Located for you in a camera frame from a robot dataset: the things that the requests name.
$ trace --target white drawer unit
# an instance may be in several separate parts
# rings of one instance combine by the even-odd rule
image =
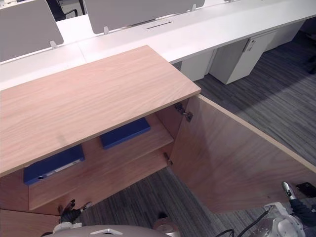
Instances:
[[[269,31],[219,48],[209,73],[224,84],[249,75],[275,34]]]

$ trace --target wood grain surface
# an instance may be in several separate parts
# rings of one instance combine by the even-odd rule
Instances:
[[[198,95],[189,99],[172,169],[212,212],[286,201],[281,182],[316,185],[316,167],[257,128]]]
[[[70,200],[75,199],[76,208],[89,201],[94,205],[166,166],[162,152],[156,150],[122,167],[100,174],[98,179],[81,185],[79,189],[73,190],[53,203],[56,206],[65,206]]]
[[[52,232],[59,216],[0,210],[1,237],[40,237]]]
[[[148,46],[6,89],[0,176],[199,92]]]
[[[0,209],[29,210],[29,187],[23,183],[22,169],[0,178]]]
[[[110,149],[103,149],[99,137],[84,142],[85,161],[29,186],[29,209],[34,210],[75,189],[81,190],[83,185],[100,179],[103,174],[173,142],[154,114],[146,120],[150,131]]]

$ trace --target cabinet top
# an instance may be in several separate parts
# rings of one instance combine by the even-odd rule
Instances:
[[[3,90],[0,177],[199,92],[148,46]]]

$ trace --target cabinet hinge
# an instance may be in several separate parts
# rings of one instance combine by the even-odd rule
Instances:
[[[168,154],[166,152],[163,153],[163,156],[166,158],[168,165],[173,165],[172,160],[170,159],[170,157],[168,156]]]
[[[184,115],[188,122],[191,122],[193,114],[191,112],[186,112],[183,105],[179,102],[174,105],[174,108],[182,115]]]

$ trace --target white desk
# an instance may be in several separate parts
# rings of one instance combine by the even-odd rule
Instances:
[[[97,37],[86,15],[61,21],[58,27],[64,37],[63,46],[55,49],[55,52],[49,50],[0,65],[0,88],[5,89],[146,44],[170,63],[175,63],[316,16],[315,0],[218,3],[219,0],[210,0],[205,7],[193,12]],[[167,21],[172,23],[146,29]]]

